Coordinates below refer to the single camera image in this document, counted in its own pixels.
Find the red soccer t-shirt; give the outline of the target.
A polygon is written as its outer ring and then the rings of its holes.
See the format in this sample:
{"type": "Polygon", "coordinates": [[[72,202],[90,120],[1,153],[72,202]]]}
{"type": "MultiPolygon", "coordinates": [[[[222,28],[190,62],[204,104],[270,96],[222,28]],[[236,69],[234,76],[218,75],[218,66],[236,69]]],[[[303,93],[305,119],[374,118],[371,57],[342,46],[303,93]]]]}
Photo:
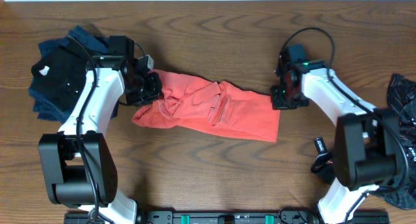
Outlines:
{"type": "Polygon", "coordinates": [[[185,127],[215,136],[275,142],[280,112],[271,98],[244,91],[227,81],[157,71],[162,96],[137,110],[132,122],[141,127],[185,127]]]}

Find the black patterned jersey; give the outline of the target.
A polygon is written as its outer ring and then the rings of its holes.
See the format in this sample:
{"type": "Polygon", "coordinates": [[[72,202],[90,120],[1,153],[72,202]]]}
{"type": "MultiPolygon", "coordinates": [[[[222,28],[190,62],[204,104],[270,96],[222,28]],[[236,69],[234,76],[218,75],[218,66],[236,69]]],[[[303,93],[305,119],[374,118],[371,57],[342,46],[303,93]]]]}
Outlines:
{"type": "Polygon", "coordinates": [[[336,126],[334,147],[311,170],[331,184],[319,208],[346,212],[367,194],[403,210],[415,209],[415,82],[392,74],[387,108],[361,100],[333,70],[302,79],[304,95],[336,126]]]}

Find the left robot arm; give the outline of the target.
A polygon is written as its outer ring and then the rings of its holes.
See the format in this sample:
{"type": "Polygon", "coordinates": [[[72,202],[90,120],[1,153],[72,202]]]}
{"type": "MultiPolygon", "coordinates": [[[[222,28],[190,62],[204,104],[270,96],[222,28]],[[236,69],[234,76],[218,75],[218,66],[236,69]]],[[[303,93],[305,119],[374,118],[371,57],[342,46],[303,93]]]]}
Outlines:
{"type": "Polygon", "coordinates": [[[147,54],[135,58],[135,43],[110,36],[107,53],[91,55],[86,82],[70,117],[38,143],[49,200],[70,208],[65,223],[146,223],[145,211],[118,187],[118,172],[105,141],[119,98],[146,106],[162,93],[147,54]]]}

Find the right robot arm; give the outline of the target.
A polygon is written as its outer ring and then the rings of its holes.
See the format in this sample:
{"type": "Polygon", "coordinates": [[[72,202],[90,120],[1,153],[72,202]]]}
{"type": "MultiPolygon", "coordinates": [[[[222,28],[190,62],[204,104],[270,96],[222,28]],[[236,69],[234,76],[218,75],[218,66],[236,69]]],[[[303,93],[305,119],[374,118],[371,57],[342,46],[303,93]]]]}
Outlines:
{"type": "Polygon", "coordinates": [[[398,188],[408,174],[408,161],[398,139],[398,120],[389,109],[362,100],[343,84],[323,60],[310,60],[302,45],[279,53],[272,87],[275,110],[294,110],[313,101],[335,125],[333,149],[317,147],[328,158],[334,179],[314,211],[280,210],[282,223],[389,223],[387,212],[359,211],[374,192],[398,188]]]}

